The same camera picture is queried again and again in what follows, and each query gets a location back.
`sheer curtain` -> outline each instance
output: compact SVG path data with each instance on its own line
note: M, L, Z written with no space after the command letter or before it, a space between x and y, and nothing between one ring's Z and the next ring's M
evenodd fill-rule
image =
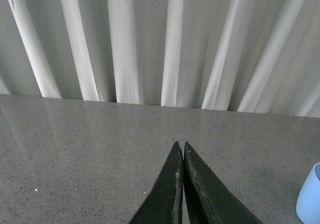
M0 93L320 117L320 0L0 0Z

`metal jaw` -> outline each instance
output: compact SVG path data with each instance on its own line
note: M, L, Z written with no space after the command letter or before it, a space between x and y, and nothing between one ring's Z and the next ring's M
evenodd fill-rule
M184 192L190 224L262 224L186 142L175 142L149 196L130 224L181 224Z

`light blue cup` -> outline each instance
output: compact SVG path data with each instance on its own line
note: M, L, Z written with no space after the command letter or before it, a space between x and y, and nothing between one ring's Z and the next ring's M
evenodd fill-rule
M304 224L320 224L320 163L313 166L306 178L295 210Z

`gray countertop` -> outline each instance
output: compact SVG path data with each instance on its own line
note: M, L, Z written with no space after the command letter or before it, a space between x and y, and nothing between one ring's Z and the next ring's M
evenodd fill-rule
M319 130L317 118L0 95L0 223L128 223L174 141L189 141L264 224L299 224Z

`speckled granite surface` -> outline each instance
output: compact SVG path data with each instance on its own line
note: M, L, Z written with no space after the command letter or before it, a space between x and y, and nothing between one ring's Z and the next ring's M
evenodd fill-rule
M265 224L301 223L320 119L6 95L0 223L125 224L174 141L189 141Z

